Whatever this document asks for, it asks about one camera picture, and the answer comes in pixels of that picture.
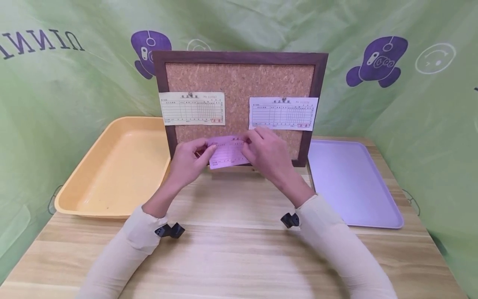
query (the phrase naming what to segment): wooden frame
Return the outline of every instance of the wooden frame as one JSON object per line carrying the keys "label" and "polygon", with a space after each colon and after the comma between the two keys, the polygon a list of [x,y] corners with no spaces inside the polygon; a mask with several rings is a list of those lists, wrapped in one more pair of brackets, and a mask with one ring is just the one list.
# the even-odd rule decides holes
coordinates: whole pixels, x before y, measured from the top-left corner
{"label": "wooden frame", "polygon": [[[319,98],[327,64],[327,53],[285,52],[207,52],[207,51],[153,51],[154,70],[159,92],[169,92],[167,63],[177,64],[234,64],[234,65],[302,65],[314,66],[309,97]],[[171,159],[177,146],[175,126],[166,126]],[[303,131],[299,155],[292,160],[295,167],[305,167],[309,152],[311,131]]]}

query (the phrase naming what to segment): sleeve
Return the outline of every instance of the sleeve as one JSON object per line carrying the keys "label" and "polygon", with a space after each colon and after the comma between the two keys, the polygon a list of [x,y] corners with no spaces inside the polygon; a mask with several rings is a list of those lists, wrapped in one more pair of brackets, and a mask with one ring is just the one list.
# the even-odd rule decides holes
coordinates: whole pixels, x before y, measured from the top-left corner
{"label": "sleeve", "polygon": [[377,260],[320,195],[296,210],[300,235],[337,271],[352,299],[395,299]]}
{"label": "sleeve", "polygon": [[154,231],[167,224],[139,206],[103,249],[91,267],[76,299],[117,299],[146,257],[159,244]]}

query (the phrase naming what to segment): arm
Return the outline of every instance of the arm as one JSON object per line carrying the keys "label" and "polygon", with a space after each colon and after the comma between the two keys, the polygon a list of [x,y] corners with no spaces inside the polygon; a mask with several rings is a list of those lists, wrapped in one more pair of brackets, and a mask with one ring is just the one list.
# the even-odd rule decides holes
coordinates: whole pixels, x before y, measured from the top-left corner
{"label": "arm", "polygon": [[296,207],[300,234],[338,272],[352,299],[394,299],[393,286],[360,239],[292,166],[286,143],[268,128],[243,135],[242,153]]}
{"label": "arm", "polygon": [[352,299],[395,299],[385,272],[360,239],[320,195],[296,209],[300,235],[327,259]]}
{"label": "arm", "polygon": [[[167,224],[166,212],[179,191],[193,182],[216,147],[206,139],[180,144],[168,179],[138,207],[91,267],[76,299],[117,299],[136,269],[159,244],[154,231]],[[197,157],[196,152],[205,150]]]}

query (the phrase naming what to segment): purple cartoon logo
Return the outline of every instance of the purple cartoon logo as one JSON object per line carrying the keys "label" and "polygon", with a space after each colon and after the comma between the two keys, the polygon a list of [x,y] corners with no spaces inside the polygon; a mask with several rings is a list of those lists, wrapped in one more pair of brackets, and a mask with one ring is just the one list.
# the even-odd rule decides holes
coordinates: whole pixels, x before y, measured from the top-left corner
{"label": "purple cartoon logo", "polygon": [[171,42],[166,35],[156,31],[138,31],[131,36],[131,45],[139,60],[134,62],[138,72],[146,79],[154,76],[152,52],[155,50],[171,50]]}
{"label": "purple cartoon logo", "polygon": [[400,77],[401,71],[396,64],[407,47],[408,41],[398,36],[374,40],[363,53],[362,65],[348,71],[347,84],[355,87],[363,81],[378,81],[383,88],[392,85]]}

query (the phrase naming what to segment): black clip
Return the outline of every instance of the black clip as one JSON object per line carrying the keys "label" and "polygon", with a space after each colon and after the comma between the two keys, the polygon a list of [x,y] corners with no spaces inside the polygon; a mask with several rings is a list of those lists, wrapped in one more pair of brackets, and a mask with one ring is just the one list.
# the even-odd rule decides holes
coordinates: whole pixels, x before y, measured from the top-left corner
{"label": "black clip", "polygon": [[297,214],[291,215],[290,213],[287,213],[282,216],[281,221],[287,228],[299,226],[299,216],[297,216]]}
{"label": "black clip", "polygon": [[169,226],[168,224],[163,225],[162,227],[158,228],[154,231],[155,234],[160,236],[161,238],[164,237],[171,237],[173,239],[179,239],[179,237],[185,232],[186,230],[176,222],[173,227]]}

